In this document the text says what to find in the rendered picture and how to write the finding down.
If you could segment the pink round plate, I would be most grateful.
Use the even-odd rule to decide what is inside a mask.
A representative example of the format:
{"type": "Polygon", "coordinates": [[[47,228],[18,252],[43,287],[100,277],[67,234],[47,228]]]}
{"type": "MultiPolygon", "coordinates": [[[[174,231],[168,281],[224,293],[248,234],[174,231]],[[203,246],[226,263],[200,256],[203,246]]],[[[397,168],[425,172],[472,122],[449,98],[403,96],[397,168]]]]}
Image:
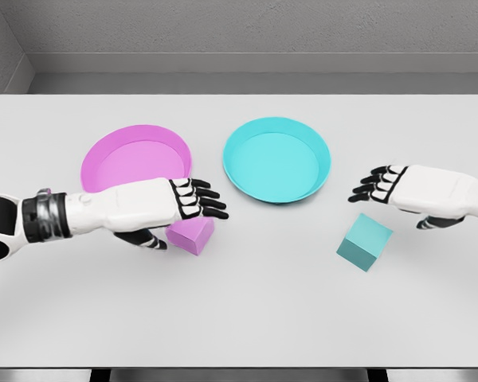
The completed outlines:
{"type": "Polygon", "coordinates": [[[80,183],[96,193],[115,185],[157,177],[188,177],[190,148],[180,135],[156,125],[123,127],[107,134],[86,154],[80,183]]]}

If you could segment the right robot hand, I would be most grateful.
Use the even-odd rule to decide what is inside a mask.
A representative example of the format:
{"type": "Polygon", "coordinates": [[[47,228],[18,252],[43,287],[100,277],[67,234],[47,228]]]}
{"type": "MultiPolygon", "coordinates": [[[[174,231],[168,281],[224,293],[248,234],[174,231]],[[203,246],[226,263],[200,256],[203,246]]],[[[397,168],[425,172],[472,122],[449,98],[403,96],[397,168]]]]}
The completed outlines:
{"type": "Polygon", "coordinates": [[[428,166],[380,166],[352,190],[350,203],[374,201],[426,217],[421,230],[449,228],[471,212],[478,180],[472,176],[428,166]]]}

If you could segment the pink cube block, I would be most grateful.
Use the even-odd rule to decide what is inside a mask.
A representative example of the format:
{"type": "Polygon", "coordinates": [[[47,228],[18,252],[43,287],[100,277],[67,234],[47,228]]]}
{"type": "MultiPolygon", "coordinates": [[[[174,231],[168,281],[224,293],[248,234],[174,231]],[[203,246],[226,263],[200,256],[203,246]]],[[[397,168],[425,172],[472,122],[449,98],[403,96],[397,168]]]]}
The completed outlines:
{"type": "Polygon", "coordinates": [[[214,233],[214,220],[195,217],[181,220],[165,228],[168,241],[193,255],[200,255],[214,233]]]}

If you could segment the cyan round plate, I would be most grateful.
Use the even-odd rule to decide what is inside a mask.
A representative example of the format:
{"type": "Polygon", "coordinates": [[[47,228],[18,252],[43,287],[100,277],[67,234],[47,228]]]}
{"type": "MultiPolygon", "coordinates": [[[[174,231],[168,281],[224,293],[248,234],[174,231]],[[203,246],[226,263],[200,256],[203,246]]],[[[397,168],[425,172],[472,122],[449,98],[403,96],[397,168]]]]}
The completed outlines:
{"type": "Polygon", "coordinates": [[[246,195],[287,204],[323,186],[331,172],[331,152],[307,124],[264,117],[243,124],[228,137],[222,163],[229,180],[246,195]]]}

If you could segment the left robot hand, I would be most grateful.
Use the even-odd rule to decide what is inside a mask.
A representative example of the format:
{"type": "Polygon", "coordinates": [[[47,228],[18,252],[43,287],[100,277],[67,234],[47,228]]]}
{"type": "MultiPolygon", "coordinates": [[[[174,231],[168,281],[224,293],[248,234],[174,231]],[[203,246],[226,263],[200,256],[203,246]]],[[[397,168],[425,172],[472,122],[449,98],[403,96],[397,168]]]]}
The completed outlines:
{"type": "Polygon", "coordinates": [[[229,218],[226,204],[210,183],[195,178],[159,177],[112,187],[104,195],[103,226],[136,246],[167,249],[167,243],[151,233],[153,228],[169,226],[181,220],[206,216],[229,218]]]}

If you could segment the cyan cube block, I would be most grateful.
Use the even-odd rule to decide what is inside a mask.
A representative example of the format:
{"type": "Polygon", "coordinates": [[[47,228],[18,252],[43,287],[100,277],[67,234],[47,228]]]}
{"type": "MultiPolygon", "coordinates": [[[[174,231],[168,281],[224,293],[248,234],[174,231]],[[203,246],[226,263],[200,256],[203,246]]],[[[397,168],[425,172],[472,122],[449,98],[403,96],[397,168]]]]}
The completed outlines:
{"type": "Polygon", "coordinates": [[[336,253],[362,271],[369,271],[382,254],[393,231],[361,213],[344,236],[336,253]]]}

